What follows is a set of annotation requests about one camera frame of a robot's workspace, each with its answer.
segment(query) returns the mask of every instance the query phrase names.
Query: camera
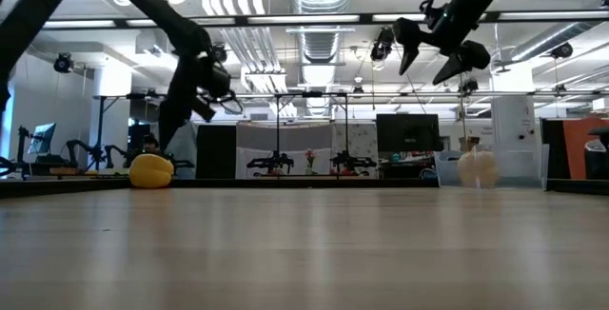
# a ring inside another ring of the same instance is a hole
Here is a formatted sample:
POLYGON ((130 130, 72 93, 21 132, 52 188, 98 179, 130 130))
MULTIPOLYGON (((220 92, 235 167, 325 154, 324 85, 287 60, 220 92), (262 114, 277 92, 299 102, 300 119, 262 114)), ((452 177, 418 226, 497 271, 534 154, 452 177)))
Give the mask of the camera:
POLYGON ((71 54, 59 53, 59 56, 53 64, 55 71, 59 73, 71 73, 74 72, 74 62, 71 60, 71 54))

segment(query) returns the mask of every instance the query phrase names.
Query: ceiling duct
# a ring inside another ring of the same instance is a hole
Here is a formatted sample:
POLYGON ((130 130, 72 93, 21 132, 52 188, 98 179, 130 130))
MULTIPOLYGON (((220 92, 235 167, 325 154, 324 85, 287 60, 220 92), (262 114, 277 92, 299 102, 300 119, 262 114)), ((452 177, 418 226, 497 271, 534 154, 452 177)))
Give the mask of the ceiling duct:
MULTIPOLYGON (((349 0, 292 0, 292 5, 294 12, 300 14, 341 13, 347 11, 349 0)), ((335 29, 336 27, 316 28, 335 29)), ((298 37, 301 61, 304 64, 311 64, 302 67, 304 81, 314 87, 331 85, 334 81, 336 67, 324 64, 337 62, 341 47, 341 34, 339 32, 310 32, 301 33, 298 37)), ((323 100, 325 106, 329 105, 327 98, 323 100)), ((307 105, 312 115, 325 113, 324 107, 319 107, 320 100, 309 100, 307 105)))
MULTIPOLYGON (((607 9, 609 0, 600 2, 601 9, 607 9)), ((557 24, 535 36, 526 43, 519 45, 510 52, 511 63, 527 61, 562 45, 580 34, 602 24, 602 21, 581 21, 571 24, 557 24)))

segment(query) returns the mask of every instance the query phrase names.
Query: monitor screen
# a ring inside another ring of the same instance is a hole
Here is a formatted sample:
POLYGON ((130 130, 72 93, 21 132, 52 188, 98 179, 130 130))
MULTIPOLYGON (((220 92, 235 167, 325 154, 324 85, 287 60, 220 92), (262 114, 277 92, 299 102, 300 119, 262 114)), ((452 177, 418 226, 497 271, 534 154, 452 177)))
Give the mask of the monitor screen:
POLYGON ((378 114, 380 152, 442 151, 436 114, 378 114))
POLYGON ((50 141, 55 133, 57 124, 46 124, 36 126, 31 143, 29 144, 28 154, 44 154, 50 151, 50 141))

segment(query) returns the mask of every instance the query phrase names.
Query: ceiling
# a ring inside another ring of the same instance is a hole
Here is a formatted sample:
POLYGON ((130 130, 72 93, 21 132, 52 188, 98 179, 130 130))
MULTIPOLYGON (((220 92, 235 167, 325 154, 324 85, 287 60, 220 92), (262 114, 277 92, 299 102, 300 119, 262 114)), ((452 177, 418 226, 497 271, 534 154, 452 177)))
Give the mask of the ceiling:
MULTIPOLYGON (((349 11, 351 12, 417 12, 422 0, 350 0, 349 11)), ((438 0, 441 4, 448 0, 438 0)), ((495 0, 489 10, 590 10, 596 9, 600 0, 495 0)), ((5 0, 0 6, 0 17, 10 10, 16 0, 5 0)), ((269 13, 290 13, 290 0, 264 0, 265 9, 269 13)), ((201 7, 201 0, 186 0, 186 2, 174 6, 184 16, 205 16, 201 7)), ((112 17, 144 17, 139 10, 133 6, 120 7, 112 0, 65 0, 59 9, 53 14, 55 19, 69 18, 112 18, 112 17)), ((522 44, 539 34, 544 29, 555 24, 552 23, 511 23, 511 24, 482 24, 476 31, 472 31, 469 39, 483 43, 490 52, 501 48, 503 52, 522 44)), ((343 49, 341 50, 340 62, 344 63, 336 69, 336 78, 333 87, 350 89, 356 76, 363 77, 364 90, 371 91, 372 81, 375 91, 400 91, 410 90, 415 86, 419 90, 442 90, 446 87, 456 88, 455 82, 458 78, 449 81, 446 86, 433 87, 431 81, 436 73, 445 63, 446 58, 439 55, 436 49, 422 48, 421 55, 417 58, 407 75, 399 76, 400 64, 399 53, 394 52, 387 58, 385 68, 373 71, 370 60, 363 61, 368 56, 367 51, 372 41, 379 33, 380 26, 355 26, 354 32, 343 35, 343 49)), ((135 40, 143 31, 152 29, 106 29, 106 30, 73 30, 73 31, 43 31, 36 38, 34 47, 49 57, 57 52, 57 45, 65 43, 100 43, 110 48, 112 52, 119 53, 134 62, 139 71, 134 74, 133 85, 135 87, 157 87, 163 88, 171 77, 172 70, 167 65, 160 65, 146 54, 136 54, 135 40)), ((208 30, 215 41, 222 41, 218 30, 208 30)), ((285 28, 274 27, 270 29, 274 46, 278 52, 282 68, 287 74, 286 83, 289 87, 299 84, 300 67, 298 62, 298 43, 295 35, 285 32, 285 28)), ((570 41, 574 47, 574 56, 592 48, 597 48, 609 42, 609 27, 602 24, 583 35, 570 41)), ((609 64, 609 48, 597 50, 594 54, 586 55, 573 64, 553 69, 555 62, 549 58, 534 58, 531 61, 534 67, 534 83, 536 87, 546 87, 559 80, 571 78, 581 74, 602 68, 609 64)), ((233 56, 226 64, 227 69, 233 76, 239 76, 241 65, 233 56)), ((487 81, 491 78, 490 68, 487 70, 475 70, 471 73, 481 83, 481 88, 488 88, 487 81)), ((609 79, 600 78, 590 81, 578 88, 598 88, 609 84, 609 79)), ((586 98, 578 98, 574 107, 579 107, 586 98)), ((377 100, 388 102, 395 100, 377 100)), ((404 99, 407 102, 417 100, 404 99)))

